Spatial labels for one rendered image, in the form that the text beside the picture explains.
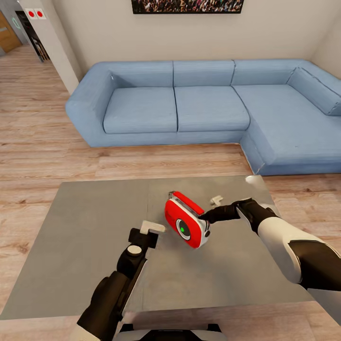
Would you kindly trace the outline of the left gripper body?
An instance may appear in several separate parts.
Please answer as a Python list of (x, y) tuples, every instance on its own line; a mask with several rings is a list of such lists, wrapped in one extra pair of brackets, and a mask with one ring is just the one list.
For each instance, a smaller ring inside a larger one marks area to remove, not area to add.
[(128, 241), (132, 243), (133, 241), (135, 241), (135, 239), (140, 239), (143, 240), (143, 242), (147, 243), (147, 249), (155, 249), (158, 240), (158, 234), (149, 232), (147, 235), (145, 235), (141, 234), (139, 229), (132, 228)]

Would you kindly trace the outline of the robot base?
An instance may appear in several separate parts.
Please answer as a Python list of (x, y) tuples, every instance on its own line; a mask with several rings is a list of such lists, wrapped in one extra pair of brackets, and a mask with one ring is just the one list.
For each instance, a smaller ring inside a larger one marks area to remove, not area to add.
[(208, 330), (133, 330), (125, 323), (113, 341), (228, 341), (218, 324), (208, 324)]

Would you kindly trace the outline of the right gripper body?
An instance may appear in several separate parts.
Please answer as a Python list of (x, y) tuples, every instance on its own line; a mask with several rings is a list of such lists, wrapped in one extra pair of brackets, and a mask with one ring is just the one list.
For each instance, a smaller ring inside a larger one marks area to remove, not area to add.
[(231, 220), (225, 212), (225, 206), (219, 206), (215, 209), (209, 210), (206, 215), (210, 224), (214, 224), (215, 222), (219, 221)]

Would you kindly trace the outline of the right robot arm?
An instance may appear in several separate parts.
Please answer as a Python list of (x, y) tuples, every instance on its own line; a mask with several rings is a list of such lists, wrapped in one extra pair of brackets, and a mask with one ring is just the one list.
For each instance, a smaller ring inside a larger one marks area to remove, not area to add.
[(221, 206), (223, 198), (211, 199), (212, 210), (198, 219), (215, 222), (242, 219), (266, 245), (288, 281), (304, 287), (341, 326), (341, 256), (329, 244), (304, 232), (245, 198)]

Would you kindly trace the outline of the radio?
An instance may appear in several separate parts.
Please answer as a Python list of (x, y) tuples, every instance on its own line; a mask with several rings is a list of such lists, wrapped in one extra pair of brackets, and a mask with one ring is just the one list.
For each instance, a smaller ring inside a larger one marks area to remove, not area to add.
[(207, 242), (210, 235), (210, 222), (198, 219), (205, 212), (180, 192), (172, 192), (165, 206), (165, 218), (170, 226), (192, 248), (198, 249)]

